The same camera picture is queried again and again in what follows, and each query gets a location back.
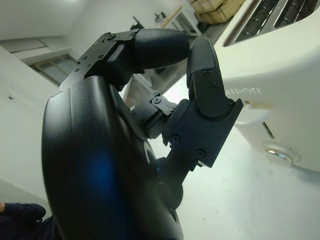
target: ceiling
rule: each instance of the ceiling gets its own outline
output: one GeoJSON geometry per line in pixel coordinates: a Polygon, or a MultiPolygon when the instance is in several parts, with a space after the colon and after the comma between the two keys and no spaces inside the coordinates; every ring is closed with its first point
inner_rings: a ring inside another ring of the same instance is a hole
{"type": "Polygon", "coordinates": [[[0,0],[0,40],[64,36],[90,0],[0,0]]]}

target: white countertop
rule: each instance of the white countertop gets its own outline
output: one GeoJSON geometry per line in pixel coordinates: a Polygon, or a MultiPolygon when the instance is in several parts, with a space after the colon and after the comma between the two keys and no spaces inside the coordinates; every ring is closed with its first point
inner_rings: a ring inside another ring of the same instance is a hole
{"type": "MultiPolygon", "coordinates": [[[[164,95],[187,99],[186,76],[164,95]]],[[[150,143],[156,157],[170,151],[161,137],[150,143]]],[[[320,173],[271,163],[236,128],[213,167],[196,167],[183,189],[185,240],[319,239],[320,173]]]]}

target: dark sleeve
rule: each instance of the dark sleeve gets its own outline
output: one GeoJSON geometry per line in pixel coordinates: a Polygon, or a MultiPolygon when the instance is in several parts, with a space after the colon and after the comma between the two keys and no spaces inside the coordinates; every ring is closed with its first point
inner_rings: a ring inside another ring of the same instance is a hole
{"type": "Polygon", "coordinates": [[[46,210],[35,203],[6,203],[2,216],[11,217],[15,220],[35,222],[46,214],[46,210]]]}

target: white wall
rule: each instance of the white wall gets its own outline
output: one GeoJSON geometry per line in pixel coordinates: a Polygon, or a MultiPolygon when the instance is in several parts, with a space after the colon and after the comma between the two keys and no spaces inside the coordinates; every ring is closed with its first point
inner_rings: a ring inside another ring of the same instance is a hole
{"type": "Polygon", "coordinates": [[[48,98],[58,92],[0,46],[0,180],[43,200],[42,119],[48,98]]]}
{"type": "MultiPolygon", "coordinates": [[[[188,98],[184,76],[164,94],[188,98]]],[[[156,157],[170,149],[151,141],[156,157]]],[[[185,240],[318,240],[320,173],[271,163],[234,128],[212,168],[196,167],[177,209],[185,240]]]]}
{"type": "Polygon", "coordinates": [[[89,0],[0,0],[0,40],[63,36],[89,0]]]}
{"type": "Polygon", "coordinates": [[[168,14],[174,7],[169,0],[92,0],[66,35],[73,46],[71,55],[78,59],[104,33],[129,31],[136,24],[133,16],[145,28],[155,28],[155,13],[168,14]]]}

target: cardboard box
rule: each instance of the cardboard box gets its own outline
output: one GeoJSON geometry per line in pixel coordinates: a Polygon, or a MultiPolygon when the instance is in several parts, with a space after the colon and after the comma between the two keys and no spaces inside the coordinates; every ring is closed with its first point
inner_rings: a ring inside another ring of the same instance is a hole
{"type": "Polygon", "coordinates": [[[197,0],[192,7],[198,14],[204,14],[217,10],[224,0],[197,0]]]}
{"type": "Polygon", "coordinates": [[[200,14],[201,19],[206,24],[225,23],[232,18],[245,0],[225,0],[215,11],[200,14]]]}

